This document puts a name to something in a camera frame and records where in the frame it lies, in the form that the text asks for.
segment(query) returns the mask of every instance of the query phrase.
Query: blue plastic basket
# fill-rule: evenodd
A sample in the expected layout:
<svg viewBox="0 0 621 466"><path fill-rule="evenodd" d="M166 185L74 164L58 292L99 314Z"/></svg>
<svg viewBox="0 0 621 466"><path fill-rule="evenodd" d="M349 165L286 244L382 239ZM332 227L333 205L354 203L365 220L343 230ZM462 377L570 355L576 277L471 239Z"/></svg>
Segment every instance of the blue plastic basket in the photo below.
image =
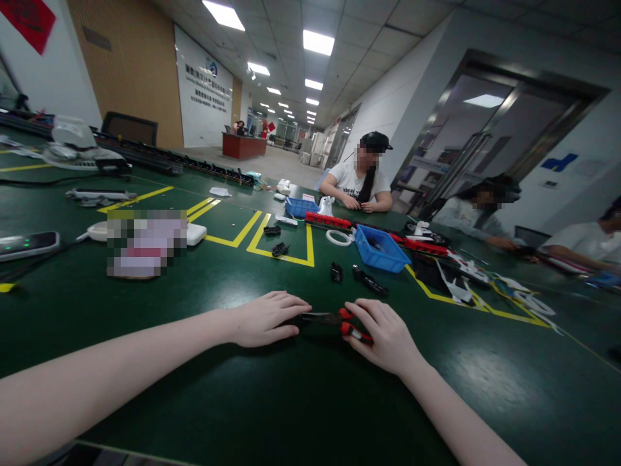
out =
<svg viewBox="0 0 621 466"><path fill-rule="evenodd" d="M303 199L291 199L287 198L285 205L287 213L294 217L306 217L307 212L317 213L319 212L319 206L312 201L304 201Z"/></svg>
<svg viewBox="0 0 621 466"><path fill-rule="evenodd" d="M371 246L368 241L369 238L377 240L382 247L381 250ZM356 246L358 246L362 261L377 269L399 273L406 264L412 263L388 233L374 228L358 225L356 227Z"/></svg>

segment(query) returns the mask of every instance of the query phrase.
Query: person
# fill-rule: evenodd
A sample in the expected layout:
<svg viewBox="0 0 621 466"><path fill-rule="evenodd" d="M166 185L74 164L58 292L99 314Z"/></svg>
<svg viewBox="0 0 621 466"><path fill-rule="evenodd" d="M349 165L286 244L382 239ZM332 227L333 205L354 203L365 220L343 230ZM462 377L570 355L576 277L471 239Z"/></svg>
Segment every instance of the person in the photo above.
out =
<svg viewBox="0 0 621 466"><path fill-rule="evenodd" d="M246 132L244 131L244 126L246 126L246 124L243 121L238 121L237 122L237 136L245 136Z"/></svg>
<svg viewBox="0 0 621 466"><path fill-rule="evenodd" d="M401 379L460 464L524 466L425 361L392 308L366 299L345 306L374 343L366 346L355 338L343 339ZM0 464L28 464L60 448L216 345L253 348L293 337L300 332L296 326L280 325L310 310L301 298L272 291L233 309L124 335L9 375L0 380Z"/></svg>
<svg viewBox="0 0 621 466"><path fill-rule="evenodd" d="M387 212L393 207L388 178L377 168L381 154L393 148L388 137L376 131L360 139L356 158L345 159L333 167L320 186L320 191L352 210Z"/></svg>
<svg viewBox="0 0 621 466"><path fill-rule="evenodd" d="M506 232L494 214L501 203L517 201L520 192L518 184L509 176L486 178L449 198L431 221L500 249L517 250L525 243Z"/></svg>
<svg viewBox="0 0 621 466"><path fill-rule="evenodd" d="M570 225L540 250L570 264L621 273L621 197L598 221Z"/></svg>

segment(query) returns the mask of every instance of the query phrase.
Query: red desk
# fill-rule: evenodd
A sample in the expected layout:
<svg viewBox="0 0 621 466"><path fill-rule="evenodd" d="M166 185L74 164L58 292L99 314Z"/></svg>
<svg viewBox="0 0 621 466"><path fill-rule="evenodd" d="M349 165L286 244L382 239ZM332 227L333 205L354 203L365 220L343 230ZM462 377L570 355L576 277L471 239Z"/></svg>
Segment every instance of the red desk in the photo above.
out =
<svg viewBox="0 0 621 466"><path fill-rule="evenodd" d="M237 160L251 159L265 154L267 139L222 133L222 154Z"/></svg>

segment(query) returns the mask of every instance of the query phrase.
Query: blue logo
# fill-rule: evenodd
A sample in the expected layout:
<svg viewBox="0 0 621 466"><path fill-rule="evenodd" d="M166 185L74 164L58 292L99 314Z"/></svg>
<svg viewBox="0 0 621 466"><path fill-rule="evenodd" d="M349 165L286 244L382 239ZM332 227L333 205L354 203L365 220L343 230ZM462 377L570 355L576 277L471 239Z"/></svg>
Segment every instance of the blue logo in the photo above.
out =
<svg viewBox="0 0 621 466"><path fill-rule="evenodd" d="M217 78L218 77L218 65L215 64L215 61L207 57L205 65L207 66L207 69L212 72L213 77Z"/></svg>

